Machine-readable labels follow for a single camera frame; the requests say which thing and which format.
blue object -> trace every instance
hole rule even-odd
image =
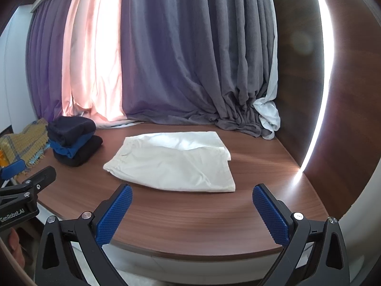
[[[109,244],[132,202],[132,188],[125,186],[97,225],[95,240],[98,246]]]
[[[75,144],[84,135],[95,132],[95,122],[82,116],[60,116],[46,126],[48,138],[62,147]]]
[[[14,177],[15,175],[18,175],[18,173],[24,171],[25,169],[26,169],[25,161],[20,159],[1,169],[1,179],[4,181],[7,181],[11,179],[12,177]]]
[[[88,140],[94,135],[94,132],[81,135],[77,142],[75,142],[72,146],[69,147],[62,147],[59,143],[49,140],[50,147],[53,148],[53,150],[56,153],[59,153],[60,155],[67,156],[70,159],[73,159],[77,151],[87,143]]]
[[[253,203],[274,242],[283,246],[288,245],[290,238],[287,223],[260,186],[255,186],[253,189]]]

orange object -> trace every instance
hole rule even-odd
[[[6,167],[9,165],[8,159],[5,157],[5,154],[0,150],[0,167]]]

folded clothing stack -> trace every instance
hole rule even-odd
[[[132,183],[170,191],[235,191],[230,153],[216,132],[151,133],[125,138],[103,168]]]
[[[61,116],[46,129],[54,157],[70,167],[84,164],[103,143],[100,136],[94,135],[94,121],[86,117]]]

black clamp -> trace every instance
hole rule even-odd
[[[78,265],[71,242],[78,242],[100,285],[127,286],[102,245],[110,243],[132,202],[132,189],[121,184],[114,194],[77,219],[61,220],[50,216],[41,237],[35,281],[38,286],[88,286]]]
[[[303,274],[293,285],[347,286],[349,265],[344,239],[338,221],[329,217],[324,221],[309,220],[302,213],[291,211],[271,194],[264,184],[253,190],[253,203],[261,215],[275,243],[283,251],[267,272],[259,286],[290,285],[290,278],[308,242],[312,251]]]
[[[55,179],[56,170],[49,166],[19,185],[0,188],[0,232],[37,216],[37,194]]]

blue textured gripper pad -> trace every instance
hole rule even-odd
[[[108,211],[103,215],[97,225],[95,240],[98,246],[109,244],[114,233],[117,231],[121,220],[130,207],[132,202],[132,188],[126,186],[119,196],[111,204]]]
[[[260,186],[253,189],[253,203],[275,243],[288,245],[290,238],[287,223]]]
[[[1,171],[1,178],[4,181],[7,181],[7,180],[11,179],[12,177],[14,177],[15,175],[18,175],[18,173],[24,171],[25,168],[26,168],[25,161],[20,159],[16,162],[4,167]]]

